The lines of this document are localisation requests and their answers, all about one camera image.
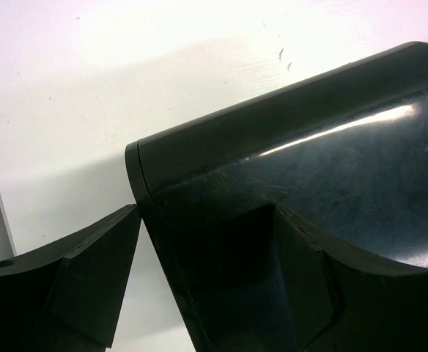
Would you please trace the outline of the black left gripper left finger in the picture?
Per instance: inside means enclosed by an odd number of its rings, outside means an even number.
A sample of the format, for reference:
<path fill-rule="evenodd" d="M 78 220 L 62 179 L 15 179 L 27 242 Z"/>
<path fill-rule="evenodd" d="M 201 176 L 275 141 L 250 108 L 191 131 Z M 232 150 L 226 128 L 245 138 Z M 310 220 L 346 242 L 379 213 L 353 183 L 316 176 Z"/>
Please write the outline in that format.
<path fill-rule="evenodd" d="M 0 351 L 105 351 L 117 329 L 139 237 L 126 205 L 0 261 Z"/>

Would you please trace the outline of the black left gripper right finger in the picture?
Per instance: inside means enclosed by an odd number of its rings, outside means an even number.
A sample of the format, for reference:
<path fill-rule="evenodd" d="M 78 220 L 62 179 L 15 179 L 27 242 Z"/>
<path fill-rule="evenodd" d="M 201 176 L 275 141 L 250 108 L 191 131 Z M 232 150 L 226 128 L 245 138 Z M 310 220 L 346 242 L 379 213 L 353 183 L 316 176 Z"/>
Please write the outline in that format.
<path fill-rule="evenodd" d="M 284 206 L 273 234 L 299 351 L 428 351 L 428 268 L 361 249 Z"/>

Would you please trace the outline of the black drawer cabinet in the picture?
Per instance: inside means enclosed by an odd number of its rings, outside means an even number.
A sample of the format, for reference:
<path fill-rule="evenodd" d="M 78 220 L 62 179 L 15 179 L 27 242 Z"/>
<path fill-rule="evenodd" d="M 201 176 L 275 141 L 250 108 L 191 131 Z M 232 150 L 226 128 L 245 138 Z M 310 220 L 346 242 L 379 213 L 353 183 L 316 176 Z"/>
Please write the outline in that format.
<path fill-rule="evenodd" d="M 273 215 L 428 268 L 428 43 L 129 144 L 125 165 L 197 351 L 299 351 Z"/>

